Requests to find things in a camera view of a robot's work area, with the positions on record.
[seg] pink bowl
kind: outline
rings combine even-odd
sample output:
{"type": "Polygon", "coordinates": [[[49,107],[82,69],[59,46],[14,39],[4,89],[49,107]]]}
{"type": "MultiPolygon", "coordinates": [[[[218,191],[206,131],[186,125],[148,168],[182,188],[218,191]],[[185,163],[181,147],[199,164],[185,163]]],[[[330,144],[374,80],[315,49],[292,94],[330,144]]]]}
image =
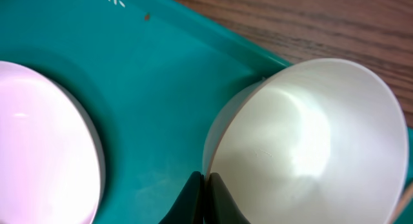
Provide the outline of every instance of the pink bowl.
{"type": "Polygon", "coordinates": [[[0,104],[0,223],[91,223],[105,168],[80,104],[41,74],[4,61],[0,104]]]}

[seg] table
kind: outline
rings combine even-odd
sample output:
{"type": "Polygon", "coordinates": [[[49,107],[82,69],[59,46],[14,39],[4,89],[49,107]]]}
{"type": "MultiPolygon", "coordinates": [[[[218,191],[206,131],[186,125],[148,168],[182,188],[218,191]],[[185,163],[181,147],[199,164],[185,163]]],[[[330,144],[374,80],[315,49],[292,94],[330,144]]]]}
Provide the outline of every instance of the table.
{"type": "Polygon", "coordinates": [[[292,63],[349,59],[393,90],[413,127],[413,0],[176,0],[292,63]]]}

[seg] brown wood grain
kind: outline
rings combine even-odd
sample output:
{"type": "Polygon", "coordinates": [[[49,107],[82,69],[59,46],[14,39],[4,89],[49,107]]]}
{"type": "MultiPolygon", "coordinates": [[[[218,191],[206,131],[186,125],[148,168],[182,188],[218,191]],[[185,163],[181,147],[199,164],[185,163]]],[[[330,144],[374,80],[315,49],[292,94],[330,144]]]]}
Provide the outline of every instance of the brown wood grain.
{"type": "Polygon", "coordinates": [[[340,57],[377,73],[413,127],[413,0],[176,0],[297,63],[340,57]]]}

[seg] white cup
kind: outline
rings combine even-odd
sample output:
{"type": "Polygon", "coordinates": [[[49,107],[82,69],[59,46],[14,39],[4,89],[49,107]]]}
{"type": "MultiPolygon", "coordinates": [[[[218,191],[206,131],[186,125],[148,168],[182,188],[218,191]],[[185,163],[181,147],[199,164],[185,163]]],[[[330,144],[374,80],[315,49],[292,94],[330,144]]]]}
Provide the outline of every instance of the white cup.
{"type": "Polygon", "coordinates": [[[401,107],[369,69],[343,59],[291,66],[234,96],[205,142],[251,223],[387,223],[405,182],[401,107]]]}

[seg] wooden table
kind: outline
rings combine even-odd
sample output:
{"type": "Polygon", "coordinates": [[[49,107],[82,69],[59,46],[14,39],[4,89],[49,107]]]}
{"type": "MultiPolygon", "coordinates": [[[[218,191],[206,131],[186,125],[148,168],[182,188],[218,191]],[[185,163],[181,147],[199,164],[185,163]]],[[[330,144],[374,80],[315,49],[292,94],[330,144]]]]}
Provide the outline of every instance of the wooden table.
{"type": "Polygon", "coordinates": [[[340,57],[375,71],[413,127],[413,0],[176,0],[292,63],[340,57]]]}

